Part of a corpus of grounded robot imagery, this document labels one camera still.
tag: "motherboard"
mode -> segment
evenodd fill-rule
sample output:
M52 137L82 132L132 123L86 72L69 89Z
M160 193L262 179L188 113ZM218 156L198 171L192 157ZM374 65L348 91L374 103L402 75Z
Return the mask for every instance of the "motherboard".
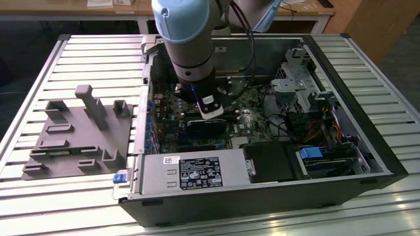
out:
M246 80L232 79L229 92L238 93ZM174 84L154 88L160 153L240 148L241 144L272 140L261 114L261 86L253 86L224 107L224 114L202 120L196 104L173 95Z

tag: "metal bracket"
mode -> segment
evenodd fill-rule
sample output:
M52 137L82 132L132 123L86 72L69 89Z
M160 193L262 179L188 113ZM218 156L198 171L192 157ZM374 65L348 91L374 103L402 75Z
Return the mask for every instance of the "metal bracket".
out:
M145 35L141 38L141 52L144 55L149 55L157 51L157 44L162 43L162 39L157 38L157 35Z

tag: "paper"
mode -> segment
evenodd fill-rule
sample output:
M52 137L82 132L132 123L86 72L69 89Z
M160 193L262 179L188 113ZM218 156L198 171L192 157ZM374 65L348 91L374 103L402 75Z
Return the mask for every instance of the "paper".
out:
M112 0L86 0L88 9L113 8Z

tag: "blue latch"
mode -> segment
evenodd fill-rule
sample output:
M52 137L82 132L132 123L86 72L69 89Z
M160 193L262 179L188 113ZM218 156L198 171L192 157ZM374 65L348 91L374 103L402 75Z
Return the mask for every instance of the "blue latch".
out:
M300 156L302 159L305 158L316 158L322 157L321 150L318 147L304 147L300 151Z
M124 174L114 174L112 182L113 183L126 183L126 173L124 173Z

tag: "circuit board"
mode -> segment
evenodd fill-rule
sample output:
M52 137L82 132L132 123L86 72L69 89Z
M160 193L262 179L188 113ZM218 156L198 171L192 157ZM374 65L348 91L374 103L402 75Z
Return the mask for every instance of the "circuit board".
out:
M245 85L244 79L232 80L230 92L237 93ZM225 131L214 137L192 137L185 132L185 114L198 114L196 104L184 102L173 95L174 85L162 89L154 96L154 106L157 107L157 127L160 136L160 153L176 153L185 151L232 149L232 138L248 140L250 142L266 142L272 140L273 134L269 125L261 115L260 98L261 87L252 87L232 103L224 107L224 114L229 114L225 119Z

